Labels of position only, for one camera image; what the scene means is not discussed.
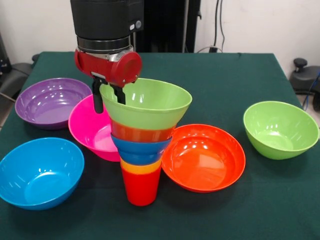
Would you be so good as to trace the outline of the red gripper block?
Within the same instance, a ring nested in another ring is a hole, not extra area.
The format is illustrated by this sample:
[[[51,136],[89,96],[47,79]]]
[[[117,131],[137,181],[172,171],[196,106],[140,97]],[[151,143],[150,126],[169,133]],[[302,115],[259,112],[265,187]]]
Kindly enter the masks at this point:
[[[124,50],[111,55],[91,54],[76,50],[74,59],[81,72],[94,78],[92,96],[94,110],[97,114],[104,111],[100,93],[101,79],[111,84],[117,102],[125,105],[126,95],[123,92],[123,87],[137,80],[143,65],[140,55],[132,50]]]

